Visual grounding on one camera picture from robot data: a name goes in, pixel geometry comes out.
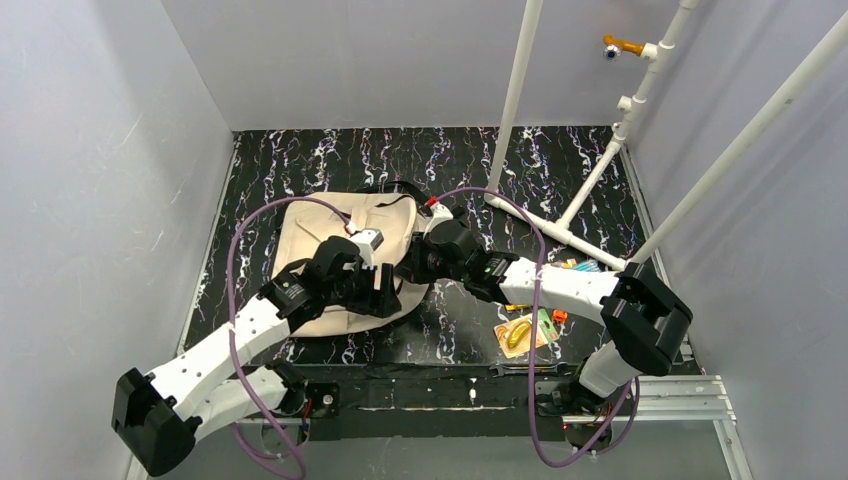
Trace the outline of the beige canvas student bag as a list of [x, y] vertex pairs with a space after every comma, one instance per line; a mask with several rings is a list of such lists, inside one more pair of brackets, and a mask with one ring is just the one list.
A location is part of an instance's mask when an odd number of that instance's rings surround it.
[[[415, 310], [429, 284], [413, 284], [395, 273], [414, 233], [430, 220], [429, 198], [406, 181], [389, 181], [355, 192], [318, 192], [282, 207], [272, 269], [273, 299], [286, 301], [293, 337], [330, 337], [383, 327]], [[363, 259], [349, 237], [379, 229], [384, 241]], [[401, 310], [388, 318], [344, 307], [353, 274], [360, 268], [394, 266]]]

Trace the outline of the yellow crayon pack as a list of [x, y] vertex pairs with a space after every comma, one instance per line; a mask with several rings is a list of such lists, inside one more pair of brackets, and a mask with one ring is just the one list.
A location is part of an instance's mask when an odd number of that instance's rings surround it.
[[[554, 261], [548, 263], [548, 266], [557, 267], [562, 269], [573, 269], [581, 272], [592, 272], [599, 273], [603, 272], [603, 269], [599, 266], [598, 262], [595, 259], [589, 259], [585, 261], [578, 262], [576, 259], [568, 259], [565, 261]], [[532, 307], [531, 304], [506, 304], [505, 309], [508, 312], [520, 311], [524, 309], [530, 309]]]

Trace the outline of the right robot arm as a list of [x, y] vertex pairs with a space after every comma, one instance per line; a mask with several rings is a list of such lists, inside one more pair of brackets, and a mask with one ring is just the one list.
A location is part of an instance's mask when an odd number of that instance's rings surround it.
[[398, 273], [411, 283], [461, 283], [479, 300], [563, 310], [602, 324], [609, 342], [583, 363], [577, 382], [606, 398], [638, 375], [670, 373], [693, 320], [685, 302], [649, 267], [585, 272], [487, 250], [470, 230], [449, 220], [413, 235]]

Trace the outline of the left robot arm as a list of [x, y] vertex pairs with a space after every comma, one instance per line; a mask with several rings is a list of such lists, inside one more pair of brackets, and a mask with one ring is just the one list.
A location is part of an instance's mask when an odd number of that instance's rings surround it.
[[151, 477], [181, 464], [199, 440], [254, 413], [267, 414], [303, 397], [295, 374], [243, 366], [304, 327], [340, 313], [376, 328], [412, 309], [408, 281], [397, 269], [410, 236], [385, 240], [365, 229], [330, 236], [282, 269], [230, 319], [194, 347], [143, 373], [132, 368], [116, 383], [111, 426]]

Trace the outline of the yellow item blister pack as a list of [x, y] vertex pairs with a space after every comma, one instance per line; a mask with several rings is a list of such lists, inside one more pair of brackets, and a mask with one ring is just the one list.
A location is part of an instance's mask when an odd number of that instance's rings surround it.
[[[516, 358], [530, 350], [532, 314], [528, 313], [513, 320], [498, 324], [493, 332], [506, 358]], [[540, 310], [537, 318], [536, 347], [541, 348], [559, 338], [559, 323], [546, 310]]]

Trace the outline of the silver wrench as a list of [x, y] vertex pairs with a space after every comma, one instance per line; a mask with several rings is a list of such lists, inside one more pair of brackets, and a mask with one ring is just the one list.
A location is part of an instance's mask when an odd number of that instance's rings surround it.
[[529, 365], [495, 364], [489, 368], [489, 371], [494, 377], [529, 375], [530, 372], [541, 376], [562, 377], [569, 376], [572, 373], [572, 370], [565, 363], [536, 365], [533, 368], [530, 368]]

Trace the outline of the orange small toy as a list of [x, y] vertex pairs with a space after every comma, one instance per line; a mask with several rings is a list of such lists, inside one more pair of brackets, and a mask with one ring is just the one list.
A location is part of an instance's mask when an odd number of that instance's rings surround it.
[[550, 319], [558, 325], [564, 325], [568, 321], [568, 313], [562, 310], [553, 310]]

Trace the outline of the white pvc pipe frame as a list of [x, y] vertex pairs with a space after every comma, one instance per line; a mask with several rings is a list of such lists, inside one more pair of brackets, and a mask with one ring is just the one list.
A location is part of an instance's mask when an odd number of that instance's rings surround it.
[[669, 216], [649, 234], [646, 243], [628, 259], [615, 257], [601, 247], [577, 237], [571, 230], [570, 224], [580, 207], [588, 199], [591, 191], [599, 183], [612, 159], [619, 154], [624, 154], [627, 147], [638, 139], [648, 109], [660, 97], [656, 89], [663, 80], [663, 74], [669, 68], [671, 62], [680, 55], [677, 42], [685, 32], [690, 18], [698, 10], [699, 5], [697, 1], [678, 2], [674, 16], [659, 41], [654, 43], [636, 42], [645, 44], [642, 56], [637, 56], [644, 60], [647, 65], [644, 77], [634, 94], [619, 99], [617, 108], [621, 112], [622, 118], [614, 124], [612, 138], [607, 142], [599, 161], [590, 170], [587, 178], [573, 195], [561, 217], [555, 221], [550, 221], [530, 213], [527, 209], [515, 205], [508, 199], [500, 198], [498, 192], [500, 180], [507, 164], [506, 150], [509, 137], [514, 126], [531, 51], [543, 12], [542, 2], [526, 2], [499, 125], [493, 163], [487, 185], [483, 191], [485, 202], [496, 209], [521, 218], [533, 231], [546, 234], [566, 247], [574, 247], [614, 270], [622, 270], [634, 262], [644, 262], [658, 251], [660, 244], [676, 229], [707, 192], [718, 183], [731, 166], [753, 146], [754, 142], [763, 135], [768, 127], [789, 109], [793, 101], [809, 89], [813, 81], [833, 63], [835, 56], [841, 54], [847, 47], [847, 17], [841, 15], [744, 125], [702, 177], [683, 196]]

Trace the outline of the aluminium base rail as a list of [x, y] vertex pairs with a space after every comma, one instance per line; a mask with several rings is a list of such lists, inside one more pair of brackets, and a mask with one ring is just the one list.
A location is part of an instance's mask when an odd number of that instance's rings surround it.
[[736, 416], [717, 376], [643, 377], [625, 399], [611, 398], [595, 413], [566, 405], [569, 376], [494, 377], [481, 366], [387, 364], [311, 366], [303, 397], [272, 411], [299, 442], [363, 438], [527, 437], [566, 440], [578, 447], [595, 438], [613, 446], [615, 421], [707, 421], [723, 434], [735, 479], [751, 475], [735, 433]]

